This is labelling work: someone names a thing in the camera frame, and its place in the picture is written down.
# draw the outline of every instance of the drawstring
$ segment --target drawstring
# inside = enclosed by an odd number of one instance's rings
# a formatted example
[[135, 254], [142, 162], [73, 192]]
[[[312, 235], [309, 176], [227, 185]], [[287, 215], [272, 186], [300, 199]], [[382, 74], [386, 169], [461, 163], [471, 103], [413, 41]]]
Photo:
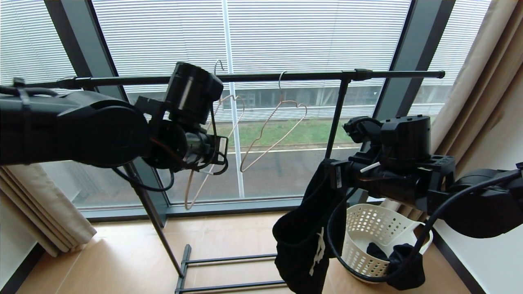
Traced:
[[323, 259], [323, 254], [325, 253], [325, 241], [323, 241], [323, 227], [321, 232], [316, 234], [320, 236], [320, 238], [318, 239], [318, 249], [316, 250], [316, 255], [314, 256], [312, 267], [309, 271], [309, 275], [311, 276], [314, 274], [314, 266], [320, 263], [320, 261]]

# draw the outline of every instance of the grass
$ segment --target grass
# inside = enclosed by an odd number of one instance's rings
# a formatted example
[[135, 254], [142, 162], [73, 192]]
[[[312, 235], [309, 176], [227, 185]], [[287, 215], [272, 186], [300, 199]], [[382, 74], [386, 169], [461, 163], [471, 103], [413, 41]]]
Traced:
[[[274, 144], [283, 137], [298, 121], [275, 121], [269, 122], [263, 130], [263, 136], [254, 146], [268, 146]], [[328, 136], [331, 131], [330, 120], [309, 119], [303, 120], [283, 141], [284, 144], [327, 144]], [[342, 128], [341, 121], [336, 132], [335, 143], [352, 143], [352, 140]], [[263, 122], [241, 122], [240, 129], [240, 146], [249, 146], [255, 140], [262, 129]], [[219, 135], [227, 136], [232, 130], [231, 123], [217, 124]], [[233, 136], [229, 140], [229, 146], [234, 144]]]

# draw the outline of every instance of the baseboard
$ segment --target baseboard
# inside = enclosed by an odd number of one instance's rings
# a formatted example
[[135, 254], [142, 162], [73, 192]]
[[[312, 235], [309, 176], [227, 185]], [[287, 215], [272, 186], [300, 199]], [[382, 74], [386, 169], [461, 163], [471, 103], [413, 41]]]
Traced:
[[443, 238], [436, 232], [436, 230], [433, 230], [434, 238], [433, 243], [437, 247], [437, 249], [441, 252], [441, 254], [445, 257], [445, 259], [448, 261], [450, 266], [454, 269], [456, 274], [460, 277], [460, 279], [463, 281], [465, 286], [468, 288], [470, 293], [472, 294], [486, 294], [483, 288], [481, 288], [480, 284], [474, 279], [472, 274], [467, 270], [467, 268], [461, 263], [459, 258], [454, 254], [454, 251], [450, 249], [449, 245], [443, 240]]
[[24, 261], [22, 261], [20, 266], [16, 269], [11, 278], [2, 287], [2, 289], [0, 289], [0, 294], [15, 294], [20, 286], [22, 286], [22, 283], [29, 276], [32, 269], [36, 266], [36, 263], [40, 260], [44, 252], [44, 248], [40, 244], [36, 243]]

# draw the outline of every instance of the hanger hook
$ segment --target hanger hook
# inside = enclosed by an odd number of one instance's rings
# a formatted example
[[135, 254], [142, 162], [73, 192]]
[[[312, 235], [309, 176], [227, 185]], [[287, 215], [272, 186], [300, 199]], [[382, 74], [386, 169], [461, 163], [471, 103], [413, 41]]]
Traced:
[[278, 79], [278, 88], [280, 88], [280, 90], [281, 90], [281, 84], [280, 84], [280, 83], [281, 83], [281, 77], [282, 77], [283, 74], [286, 73], [286, 72], [287, 72], [287, 71], [283, 71], [283, 72], [281, 72], [281, 74], [280, 74], [280, 78]]
[[216, 66], [218, 65], [218, 62], [220, 63], [220, 67], [222, 68], [222, 70], [223, 70], [223, 71], [225, 70], [225, 69], [223, 68], [222, 60], [221, 60], [221, 59], [217, 59], [216, 62], [214, 63], [214, 75], [216, 75]]

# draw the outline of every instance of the clothes hanger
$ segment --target clothes hanger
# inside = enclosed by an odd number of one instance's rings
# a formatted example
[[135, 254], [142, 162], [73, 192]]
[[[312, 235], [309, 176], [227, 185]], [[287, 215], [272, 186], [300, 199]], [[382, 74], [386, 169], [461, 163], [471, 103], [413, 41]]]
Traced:
[[[261, 130], [260, 130], [260, 135], [258, 136], [258, 138], [254, 139], [254, 141], [252, 141], [251, 145], [249, 146], [249, 148], [247, 149], [247, 152], [245, 152], [245, 154], [243, 155], [242, 157], [242, 162], [240, 164], [240, 172], [244, 173], [246, 170], [248, 170], [251, 166], [253, 166], [253, 164], [255, 164], [258, 160], [260, 160], [260, 158], [262, 158], [265, 154], [267, 154], [270, 150], [272, 150], [276, 145], [278, 145], [281, 141], [283, 141], [283, 139], [285, 139], [300, 123], [301, 121], [307, 116], [307, 106], [302, 104], [302, 103], [297, 103], [296, 101], [294, 100], [284, 100], [283, 99], [283, 89], [281, 88], [281, 77], [283, 76], [283, 74], [285, 74], [285, 72], [287, 71], [283, 71], [281, 74], [280, 74], [280, 78], [278, 79], [278, 88], [280, 89], [280, 103], [278, 103], [278, 105], [276, 106], [276, 108], [274, 109], [274, 111], [269, 115], [269, 117], [267, 118], [267, 120], [265, 120], [263, 126], [261, 127]], [[298, 120], [298, 122], [285, 134], [283, 135], [283, 137], [281, 137], [280, 140], [276, 141], [276, 143], [274, 143], [271, 147], [269, 147], [269, 149], [267, 149], [266, 151], [264, 151], [260, 156], [258, 156], [257, 159], [255, 159], [254, 161], [251, 162], [251, 164], [249, 164], [246, 168], [243, 168], [243, 164], [245, 163], [245, 158], [247, 157], [247, 155], [249, 154], [249, 152], [251, 151], [254, 143], [256, 143], [256, 141], [258, 141], [259, 139], [262, 138], [263, 136], [263, 129], [265, 128], [265, 126], [267, 125], [267, 123], [270, 121], [270, 119], [272, 118], [272, 116], [274, 115], [274, 113], [278, 110], [278, 108], [280, 108], [281, 105], [283, 104], [286, 104], [286, 103], [290, 103], [290, 104], [294, 104], [294, 106], [296, 108], [300, 108], [303, 106], [303, 108], [305, 108], [305, 113], [303, 114], [303, 117]]]
[[[218, 64], [218, 62], [220, 63], [222, 70], [224, 70], [222, 61], [218, 59], [214, 63], [214, 75], [216, 75], [216, 65]], [[233, 125], [231, 132], [227, 136], [228, 139], [231, 137], [231, 135], [233, 134], [234, 130], [238, 127], [238, 124], [240, 123], [240, 121], [243, 118], [243, 115], [245, 114], [245, 100], [243, 98], [241, 98], [240, 96], [234, 96], [234, 95], [227, 95], [227, 96], [225, 96], [223, 98], [220, 98], [218, 100], [218, 105], [216, 105], [216, 108], [214, 109], [214, 114], [216, 114], [218, 112], [218, 110], [220, 108], [220, 105], [223, 105], [223, 102], [225, 102], [229, 98], [234, 100], [234, 101], [237, 101], [239, 99], [242, 102], [242, 114], [238, 118], [238, 121]], [[211, 124], [207, 125], [207, 131], [209, 131], [210, 127], [211, 127]], [[209, 178], [210, 175], [213, 175], [212, 174], [212, 169], [213, 168], [214, 168], [214, 164], [211, 165], [211, 167], [209, 168], [208, 172], [200, 171], [200, 172], [203, 172], [203, 173], [206, 174], [205, 178], [203, 179], [202, 183], [200, 184], [200, 188], [198, 188], [198, 191], [196, 192], [196, 195], [192, 199], [191, 203], [188, 203], [189, 202], [189, 190], [190, 190], [190, 186], [191, 186], [191, 183], [192, 183], [192, 176], [194, 175], [194, 172], [195, 172], [193, 169], [191, 169], [191, 173], [189, 174], [189, 180], [187, 181], [187, 186], [185, 188], [184, 206], [185, 206], [186, 210], [189, 210], [189, 209], [191, 209], [194, 206], [194, 204], [196, 202], [196, 198], [198, 198], [198, 196], [200, 195], [200, 192], [201, 192], [205, 182], [207, 182], [207, 179]]]

